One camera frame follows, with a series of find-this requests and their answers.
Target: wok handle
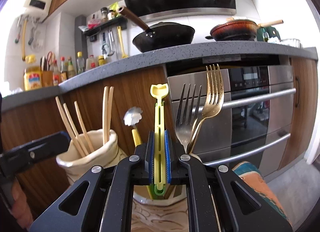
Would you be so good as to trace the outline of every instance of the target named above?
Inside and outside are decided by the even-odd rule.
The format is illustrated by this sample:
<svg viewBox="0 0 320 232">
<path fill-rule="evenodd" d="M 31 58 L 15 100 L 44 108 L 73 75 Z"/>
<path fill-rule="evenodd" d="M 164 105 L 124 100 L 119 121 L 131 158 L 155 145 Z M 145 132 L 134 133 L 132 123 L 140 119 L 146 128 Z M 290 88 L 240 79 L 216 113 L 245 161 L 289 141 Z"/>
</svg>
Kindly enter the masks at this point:
<svg viewBox="0 0 320 232">
<path fill-rule="evenodd" d="M 126 18 L 134 22 L 136 25 L 138 25 L 140 28 L 145 30 L 147 33 L 152 32 L 149 26 L 145 24 L 137 15 L 131 12 L 127 7 L 120 6 L 117 9 L 117 13 L 120 13 L 121 15 L 125 16 Z"/>
<path fill-rule="evenodd" d="M 258 24 L 258 28 L 269 27 L 272 25 L 277 25 L 277 24 L 282 24 L 282 23 L 283 23 L 283 20 L 274 20 L 274 21 L 270 21 L 270 22 L 263 22 L 263 23 Z"/>
</svg>

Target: orange and teal fabric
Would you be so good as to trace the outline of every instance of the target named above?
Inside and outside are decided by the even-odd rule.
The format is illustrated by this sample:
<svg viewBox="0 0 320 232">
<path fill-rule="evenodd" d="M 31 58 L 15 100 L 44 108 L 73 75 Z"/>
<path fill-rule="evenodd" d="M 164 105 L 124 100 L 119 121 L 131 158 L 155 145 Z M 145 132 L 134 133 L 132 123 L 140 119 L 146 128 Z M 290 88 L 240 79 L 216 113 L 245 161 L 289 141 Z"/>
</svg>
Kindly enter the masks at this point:
<svg viewBox="0 0 320 232">
<path fill-rule="evenodd" d="M 281 216 L 289 221 L 278 198 L 264 181 L 258 168 L 252 163 L 242 162 L 232 169 L 246 184 L 252 187 L 266 202 L 269 203 Z"/>
</svg>

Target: gold fork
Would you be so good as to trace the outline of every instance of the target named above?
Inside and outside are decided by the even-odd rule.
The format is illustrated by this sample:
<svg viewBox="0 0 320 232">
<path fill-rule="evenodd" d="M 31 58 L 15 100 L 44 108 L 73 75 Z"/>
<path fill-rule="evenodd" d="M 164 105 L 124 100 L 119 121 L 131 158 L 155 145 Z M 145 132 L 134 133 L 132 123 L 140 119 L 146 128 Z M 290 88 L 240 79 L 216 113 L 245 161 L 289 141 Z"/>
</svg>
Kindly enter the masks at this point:
<svg viewBox="0 0 320 232">
<path fill-rule="evenodd" d="M 202 119 L 199 121 L 198 125 L 193 126 L 193 135 L 190 142 L 187 145 L 187 153 L 190 154 L 198 138 L 200 127 L 204 120 L 210 117 L 215 117 L 222 108 L 224 99 L 223 81 L 222 75 L 217 64 L 217 70 L 214 65 L 209 66 L 210 70 L 206 66 L 207 70 L 207 97 L 201 112 Z"/>
</svg>

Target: tile floor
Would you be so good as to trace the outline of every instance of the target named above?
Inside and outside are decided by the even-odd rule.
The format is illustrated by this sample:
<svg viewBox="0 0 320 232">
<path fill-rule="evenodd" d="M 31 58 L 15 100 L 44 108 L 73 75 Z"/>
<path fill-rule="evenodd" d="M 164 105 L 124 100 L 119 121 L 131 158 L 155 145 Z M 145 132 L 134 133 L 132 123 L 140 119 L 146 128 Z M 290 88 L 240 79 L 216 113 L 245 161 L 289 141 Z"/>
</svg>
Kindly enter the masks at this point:
<svg viewBox="0 0 320 232">
<path fill-rule="evenodd" d="M 320 172 L 302 159 L 268 185 L 278 197 L 295 231 L 320 197 Z"/>
</svg>

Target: fork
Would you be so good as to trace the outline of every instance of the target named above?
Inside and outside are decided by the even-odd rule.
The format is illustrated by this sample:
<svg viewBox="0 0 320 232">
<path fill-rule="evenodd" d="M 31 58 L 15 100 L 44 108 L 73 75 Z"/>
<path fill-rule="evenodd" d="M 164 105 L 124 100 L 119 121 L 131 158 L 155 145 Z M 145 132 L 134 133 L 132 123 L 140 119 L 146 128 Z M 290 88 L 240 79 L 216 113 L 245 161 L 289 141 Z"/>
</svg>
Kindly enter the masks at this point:
<svg viewBox="0 0 320 232">
<path fill-rule="evenodd" d="M 187 150 L 186 150 L 188 154 L 190 154 L 194 148 L 194 145 L 198 138 L 199 130 L 204 120 L 206 120 L 207 118 L 216 116 L 221 111 L 221 108 L 223 105 L 224 89 L 223 89 L 223 80 L 222 80 L 220 67 L 218 64 L 217 64 L 217 70 L 215 69 L 214 65 L 212 65 L 213 70 L 211 65 L 209 67 L 210 67 L 210 70 L 208 69 L 208 66 L 206 66 L 207 97 L 201 112 L 202 119 L 199 121 L 198 125 L 194 126 L 194 128 L 192 129 L 192 137 L 187 145 Z"/>
<path fill-rule="evenodd" d="M 179 101 L 176 124 L 175 124 L 175 133 L 176 133 L 176 136 L 177 136 L 178 140 L 180 141 L 180 143 L 184 146 L 184 148 L 186 150 L 187 145 L 189 144 L 189 142 L 190 142 L 190 140 L 192 138 L 192 134 L 193 134 L 192 130 L 193 130 L 194 125 L 196 124 L 196 121 L 197 121 L 197 116 L 198 116 L 198 111 L 199 111 L 199 104 L 200 104 L 201 86 L 200 86 L 200 89 L 199 89 L 198 101 L 197 101 L 197 104 L 196 104 L 195 113 L 192 116 L 192 109 L 193 109 L 193 102 L 194 102 L 194 98 L 195 98 L 196 85 L 194 86 L 194 89 L 193 89 L 193 95 L 192 95 L 192 98 L 191 98 L 191 104 L 190 104 L 190 108 L 189 108 L 189 111 L 188 111 L 188 100 L 189 100 L 189 93 L 190 93 L 190 86 L 191 86 L 189 84 L 188 93 L 187 93 L 187 99 L 186 99 L 186 103 L 185 103 L 185 106 L 184 106 L 184 109 L 183 109 L 183 114 L 182 114 L 182 117 L 181 117 L 183 94 L 184 94 L 185 86 L 186 86 L 186 84 L 183 84 L 183 89 L 182 89 L 182 92 L 181 92 L 181 98 L 180 98 L 180 101 Z"/>
</svg>

